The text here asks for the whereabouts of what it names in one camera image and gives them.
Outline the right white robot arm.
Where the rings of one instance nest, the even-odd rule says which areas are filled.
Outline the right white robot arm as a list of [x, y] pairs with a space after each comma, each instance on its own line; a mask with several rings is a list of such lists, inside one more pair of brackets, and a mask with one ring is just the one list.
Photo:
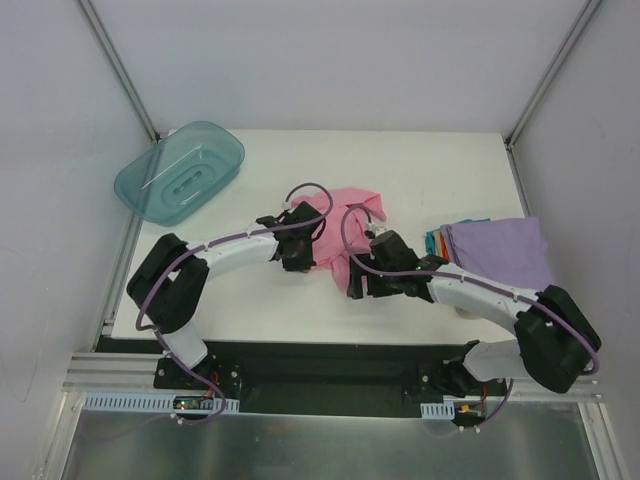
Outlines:
[[462, 398], [490, 381], [531, 379], [565, 394], [579, 377], [597, 372], [601, 339], [563, 288], [513, 287], [443, 257], [418, 257], [393, 230], [368, 232], [366, 238], [368, 252], [347, 252], [348, 297], [405, 295], [463, 310], [513, 336], [492, 343], [467, 342], [429, 373], [433, 389]]

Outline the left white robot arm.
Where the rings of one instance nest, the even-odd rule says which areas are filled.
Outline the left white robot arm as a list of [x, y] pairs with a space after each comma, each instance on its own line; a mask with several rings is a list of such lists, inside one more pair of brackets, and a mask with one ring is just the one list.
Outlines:
[[315, 265], [312, 246], [324, 232], [325, 216], [303, 201], [279, 216], [264, 216], [246, 233], [202, 245], [173, 233], [155, 243], [129, 280], [126, 293], [139, 308], [136, 329], [152, 330], [169, 353], [169, 365], [188, 388], [215, 379], [213, 356], [193, 322], [205, 284], [239, 268], [281, 262], [287, 271]]

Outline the pink t shirt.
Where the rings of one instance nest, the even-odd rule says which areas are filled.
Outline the pink t shirt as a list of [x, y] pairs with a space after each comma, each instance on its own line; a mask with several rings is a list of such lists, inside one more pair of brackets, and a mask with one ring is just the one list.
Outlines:
[[[312, 246], [313, 260], [317, 269], [327, 269], [331, 272], [338, 290], [345, 294], [350, 278], [350, 258], [342, 236], [341, 222], [344, 214], [353, 205], [364, 205], [370, 214], [380, 221], [386, 221], [383, 201], [380, 193], [346, 187], [330, 191], [333, 208], [326, 217], [326, 227], [322, 235]], [[365, 235], [369, 220], [366, 213], [360, 209], [351, 212], [346, 219], [346, 239], [354, 253], [368, 253], [369, 240]]]

